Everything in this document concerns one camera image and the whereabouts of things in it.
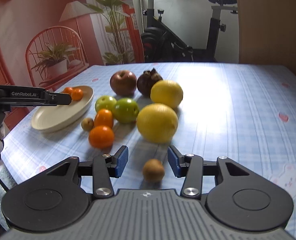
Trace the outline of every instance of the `table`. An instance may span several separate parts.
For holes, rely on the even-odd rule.
[[[296,77],[282,66],[154,63],[93,66],[65,86],[88,85],[94,89],[93,105],[84,116],[94,117],[96,99],[102,95],[115,96],[109,86],[113,73],[128,69],[139,77],[153,67],[164,79],[177,81],[184,91],[177,111],[178,130],[171,144],[182,154],[201,155],[205,160],[228,156],[285,188],[295,203],[286,229],[296,237]],[[151,103],[138,91],[134,99],[140,108]],[[33,130],[30,121],[34,112],[4,140],[3,161],[17,183],[69,156],[86,161],[107,153],[91,148],[80,121],[50,134]],[[175,188],[179,191],[184,178],[175,178],[171,171],[166,158],[168,144],[146,142],[130,124],[116,122],[113,129],[115,142],[111,153],[122,145],[129,148],[129,161],[122,177],[112,179],[114,190]],[[143,182],[142,167],[151,158],[164,163],[166,174],[160,184]],[[213,187],[213,178],[205,178],[203,193]],[[90,177],[83,178],[82,188],[92,192]]]

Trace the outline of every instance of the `white oval plate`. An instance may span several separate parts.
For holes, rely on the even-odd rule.
[[[41,132],[55,132],[79,119],[90,107],[94,91],[88,86],[78,86],[84,96],[80,101],[72,101],[69,106],[42,106],[31,119],[32,128]]]

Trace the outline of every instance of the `lemon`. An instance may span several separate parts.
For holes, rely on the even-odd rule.
[[[153,85],[150,99],[154,103],[161,103],[171,108],[176,108],[183,100],[181,86],[173,80],[160,80]]]
[[[178,117],[174,110],[164,104],[145,106],[138,114],[137,128],[149,142],[171,141],[178,127]]]

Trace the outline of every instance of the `wooden door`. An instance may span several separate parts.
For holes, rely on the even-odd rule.
[[[239,63],[284,65],[296,75],[296,0],[237,0]]]

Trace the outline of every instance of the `lampshade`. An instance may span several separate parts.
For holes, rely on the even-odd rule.
[[[96,11],[88,8],[79,1],[67,3],[60,18],[60,22],[76,18],[85,14],[95,13]]]

